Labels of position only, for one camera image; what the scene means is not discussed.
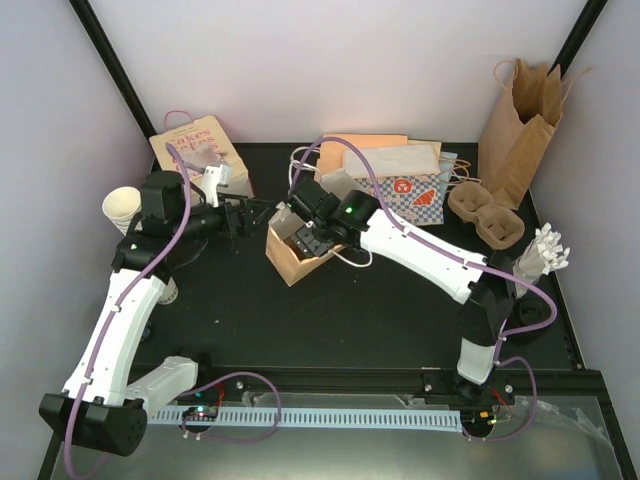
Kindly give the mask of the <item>orange paper bag white handles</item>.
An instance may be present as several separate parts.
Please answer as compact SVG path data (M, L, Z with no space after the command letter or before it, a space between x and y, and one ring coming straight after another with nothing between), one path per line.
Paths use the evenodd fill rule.
M344 168L334 170L320 178L320 186L329 193L335 194L340 200L351 190L364 192L364 188L356 182ZM299 231L309 233L304 222L293 213L284 202L276 207L276 213L268 221L265 254L287 286L291 287L311 272L325 264L332 258L346 261L342 255L343 246L330 248L317 247L309 249L307 244L312 243L307 235L305 240L300 237Z

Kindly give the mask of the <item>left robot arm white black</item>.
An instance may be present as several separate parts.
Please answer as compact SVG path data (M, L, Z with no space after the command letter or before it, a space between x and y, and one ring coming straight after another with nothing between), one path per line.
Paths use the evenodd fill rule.
M193 399L214 388L213 372L195 357L169 356L134 383L136 350L156 305L177 297L171 250L218 232L247 236L257 201L229 194L229 174L205 169L198 185L177 172L149 174L140 207L129 221L112 262L109 288L89 343L61 392L43 396L39 414L65 441L108 454L131 455L149 417L183 392Z

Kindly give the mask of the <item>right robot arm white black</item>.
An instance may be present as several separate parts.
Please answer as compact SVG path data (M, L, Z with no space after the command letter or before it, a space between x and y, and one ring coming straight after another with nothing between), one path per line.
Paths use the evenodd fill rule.
M353 247L392 260L443 290L461 305L454 327L460 337L454 389L462 402L477 404L491 390L497 344L516 303L514 281L503 273L511 262L460 249L386 212L361 190L340 199L306 178L289 193L286 205L304 223L293 235L308 256L334 246Z

